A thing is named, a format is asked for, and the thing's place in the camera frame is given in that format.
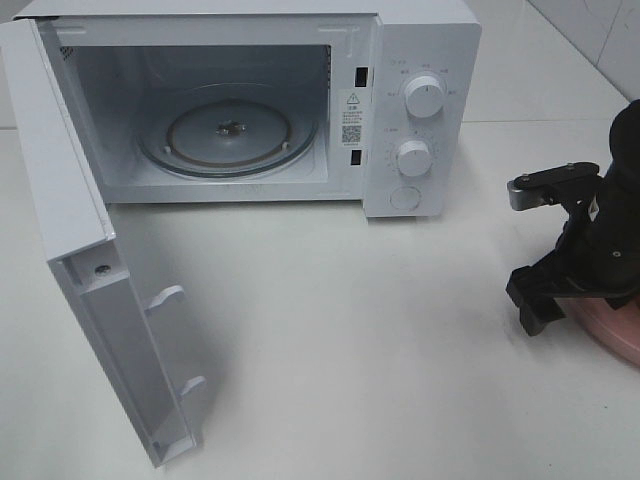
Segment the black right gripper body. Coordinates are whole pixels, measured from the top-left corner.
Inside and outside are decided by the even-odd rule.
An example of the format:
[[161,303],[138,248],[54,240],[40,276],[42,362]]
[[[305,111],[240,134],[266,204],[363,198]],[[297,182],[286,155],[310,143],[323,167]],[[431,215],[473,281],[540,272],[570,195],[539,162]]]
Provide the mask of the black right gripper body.
[[625,305],[639,294],[639,174],[615,164],[605,175],[577,162],[514,179],[544,190],[548,204],[568,213],[553,250],[534,265],[554,270],[545,295],[602,298]]

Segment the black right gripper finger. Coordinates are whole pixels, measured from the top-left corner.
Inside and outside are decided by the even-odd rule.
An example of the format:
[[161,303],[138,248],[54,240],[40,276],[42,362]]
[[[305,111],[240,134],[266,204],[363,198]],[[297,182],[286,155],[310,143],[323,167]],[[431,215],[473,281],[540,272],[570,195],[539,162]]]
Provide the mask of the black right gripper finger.
[[537,336],[566,314],[553,296],[525,296],[519,306],[519,321],[529,336]]
[[554,278],[554,270],[544,265],[525,266],[514,270],[508,280],[506,292],[518,306],[543,308],[555,301],[545,295]]

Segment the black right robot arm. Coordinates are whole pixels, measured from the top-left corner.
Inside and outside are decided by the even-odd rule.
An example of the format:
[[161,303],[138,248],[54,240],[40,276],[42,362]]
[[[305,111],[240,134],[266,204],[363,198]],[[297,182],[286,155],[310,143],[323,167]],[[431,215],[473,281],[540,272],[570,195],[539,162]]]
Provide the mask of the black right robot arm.
[[601,298],[613,309],[639,292],[639,103],[618,113],[609,132],[612,163],[575,162],[523,174],[507,184],[510,206],[560,205],[568,214],[554,248],[514,270],[506,292],[530,336],[564,314],[560,298]]

